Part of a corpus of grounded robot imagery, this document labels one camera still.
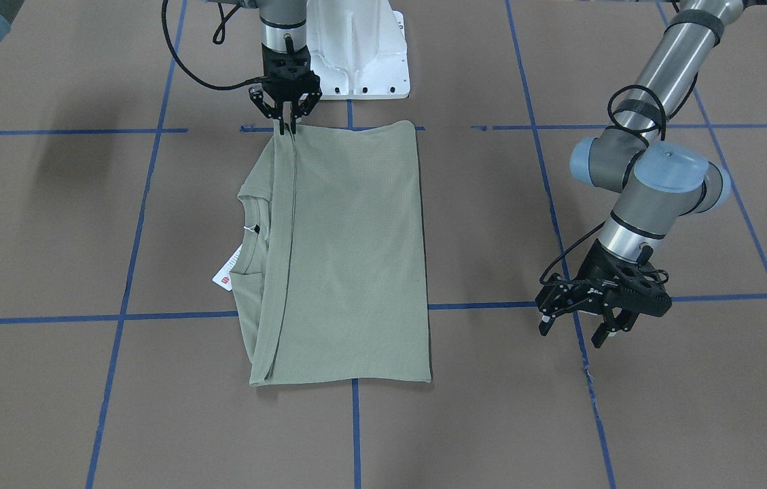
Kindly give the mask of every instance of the gray floor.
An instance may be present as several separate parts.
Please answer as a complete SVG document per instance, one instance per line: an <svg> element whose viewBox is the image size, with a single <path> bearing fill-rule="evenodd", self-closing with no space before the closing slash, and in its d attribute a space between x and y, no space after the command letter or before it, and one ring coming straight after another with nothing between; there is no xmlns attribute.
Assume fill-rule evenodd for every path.
<svg viewBox="0 0 767 489"><path fill-rule="evenodd" d="M654 258L671 312L587 350L597 319L542 338L529 301L616 198L567 157L664 19L512 3L393 0L411 97L306 121L423 127L435 380L255 389L210 278L269 123L173 72L159 2L27 2L0 44L0 488L767 487L767 7L668 136L729 164L735 195ZM174 7L200 74L259 74L254 13L218 48L215 7L189 2L181 29Z"/></svg>

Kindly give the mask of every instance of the paper label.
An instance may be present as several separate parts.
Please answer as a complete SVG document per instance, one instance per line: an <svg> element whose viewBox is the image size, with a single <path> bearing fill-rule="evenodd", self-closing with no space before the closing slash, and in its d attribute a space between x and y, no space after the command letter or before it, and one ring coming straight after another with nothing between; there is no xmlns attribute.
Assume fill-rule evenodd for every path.
<svg viewBox="0 0 767 489"><path fill-rule="evenodd" d="M231 270L235 266L235 264L238 262L238 255L240 254L241 254L241 245L238 245L238 250L235 250L235 253L232 254L229 261L223 264L221 269L219 269L219 272L217 273L217 275L213 276L211 281L223 287L224 289L231 291L232 281L229 278L229 270Z"/></svg>

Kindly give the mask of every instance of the care label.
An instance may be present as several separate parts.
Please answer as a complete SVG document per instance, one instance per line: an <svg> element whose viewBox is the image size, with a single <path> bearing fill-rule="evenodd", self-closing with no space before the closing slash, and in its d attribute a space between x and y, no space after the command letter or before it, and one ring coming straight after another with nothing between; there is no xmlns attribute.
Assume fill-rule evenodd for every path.
<svg viewBox="0 0 767 489"><path fill-rule="evenodd" d="M238 255L240 254L241 254L241 245L238 245L238 250L235 250L235 253L232 254L232 257L229 259L229 261L223 264L221 269L219 269L219 272L217 273L217 275L213 276L211 281L223 287L224 289L231 291L232 281L229 278L229 270L231 270L235 266L235 264L238 262Z"/></svg>

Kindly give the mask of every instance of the gray-green garment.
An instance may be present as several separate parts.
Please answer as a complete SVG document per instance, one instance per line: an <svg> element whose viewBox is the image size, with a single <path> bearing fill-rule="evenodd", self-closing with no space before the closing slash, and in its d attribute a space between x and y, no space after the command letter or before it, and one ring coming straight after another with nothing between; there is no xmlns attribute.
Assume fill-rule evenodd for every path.
<svg viewBox="0 0 767 489"><path fill-rule="evenodd" d="M238 198L229 275L252 386L431 380L413 124L275 129Z"/></svg>

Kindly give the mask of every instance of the green fabric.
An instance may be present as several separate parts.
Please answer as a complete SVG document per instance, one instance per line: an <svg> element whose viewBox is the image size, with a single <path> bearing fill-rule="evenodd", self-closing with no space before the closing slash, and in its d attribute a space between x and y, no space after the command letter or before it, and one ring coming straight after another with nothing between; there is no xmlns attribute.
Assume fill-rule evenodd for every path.
<svg viewBox="0 0 767 489"><path fill-rule="evenodd" d="M252 386L431 380L414 125L275 130L230 272Z"/></svg>

